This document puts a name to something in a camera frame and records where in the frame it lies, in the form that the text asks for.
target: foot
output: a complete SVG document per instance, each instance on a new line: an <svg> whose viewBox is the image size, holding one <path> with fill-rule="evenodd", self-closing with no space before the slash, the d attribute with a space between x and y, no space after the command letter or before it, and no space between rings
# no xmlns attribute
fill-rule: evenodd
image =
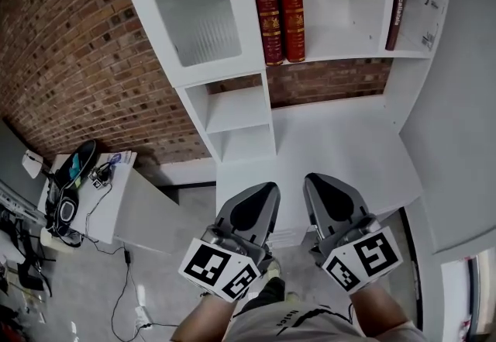
<svg viewBox="0 0 496 342"><path fill-rule="evenodd" d="M296 292L288 292L286 294L285 302L300 302L300 296Z"/></svg>
<svg viewBox="0 0 496 342"><path fill-rule="evenodd" d="M267 268L267 277L269 278L269 280L271 280L274 277L280 277L280 276L281 276L281 265L279 264L279 261L274 258L270 263L269 267Z"/></svg>

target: power strip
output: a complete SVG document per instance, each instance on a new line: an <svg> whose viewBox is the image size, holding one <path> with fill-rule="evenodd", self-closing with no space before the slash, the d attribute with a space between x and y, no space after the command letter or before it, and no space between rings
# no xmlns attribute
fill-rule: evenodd
<svg viewBox="0 0 496 342"><path fill-rule="evenodd" d="M148 313L146 312L145 306L137 306L135 309L136 311L136 322L135 322L135 328L138 330L141 326L144 326L145 324L150 324L152 322L151 318L148 316ZM147 328L143 328L142 330L151 330L153 326L149 326Z"/></svg>

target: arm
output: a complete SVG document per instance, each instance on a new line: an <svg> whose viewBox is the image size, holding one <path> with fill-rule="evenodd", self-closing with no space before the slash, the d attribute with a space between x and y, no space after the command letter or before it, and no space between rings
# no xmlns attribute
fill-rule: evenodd
<svg viewBox="0 0 496 342"><path fill-rule="evenodd" d="M355 292L350 298L358 323L367 337L376 337L408 322L403 309L377 283Z"/></svg>
<svg viewBox="0 0 496 342"><path fill-rule="evenodd" d="M213 295L204 296L174 332L175 342L220 342L226 334L237 301L229 303Z"/></svg>

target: dark red book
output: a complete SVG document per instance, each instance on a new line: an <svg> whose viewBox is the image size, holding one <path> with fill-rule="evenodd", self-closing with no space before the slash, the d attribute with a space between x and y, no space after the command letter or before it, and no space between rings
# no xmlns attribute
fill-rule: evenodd
<svg viewBox="0 0 496 342"><path fill-rule="evenodd" d="M303 0L280 0L284 52L289 62L305 60Z"/></svg>
<svg viewBox="0 0 496 342"><path fill-rule="evenodd" d="M257 2L258 19L262 32L265 64L268 66L280 65L283 61L283 54L279 0L255 1Z"/></svg>
<svg viewBox="0 0 496 342"><path fill-rule="evenodd" d="M400 33L401 19L405 9L406 0L394 0L393 12L391 14L391 23L389 24L389 33L387 34L386 50L392 51L396 47L396 40Z"/></svg>

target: glass cabinet door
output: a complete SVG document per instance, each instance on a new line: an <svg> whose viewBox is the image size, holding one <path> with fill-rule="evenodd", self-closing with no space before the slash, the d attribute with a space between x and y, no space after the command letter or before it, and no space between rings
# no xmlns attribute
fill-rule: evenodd
<svg viewBox="0 0 496 342"><path fill-rule="evenodd" d="M174 87L263 70L255 0L133 0Z"/></svg>

